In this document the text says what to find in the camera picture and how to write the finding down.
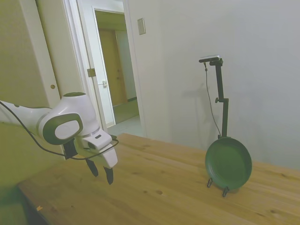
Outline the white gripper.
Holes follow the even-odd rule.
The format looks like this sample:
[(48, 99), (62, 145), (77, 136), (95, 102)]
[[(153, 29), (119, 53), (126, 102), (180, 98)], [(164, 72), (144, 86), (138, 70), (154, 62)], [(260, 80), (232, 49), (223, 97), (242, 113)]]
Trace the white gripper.
[(79, 147), (78, 154), (84, 158), (88, 158), (98, 154), (95, 157), (86, 159), (87, 166), (89, 167), (94, 177), (98, 176), (98, 169), (95, 164), (104, 166), (104, 171), (106, 173), (106, 179), (108, 184), (111, 185), (113, 183), (114, 180), (113, 167), (117, 164), (118, 158), (117, 158), (115, 148), (113, 147), (112, 144), (108, 144), (99, 150)]

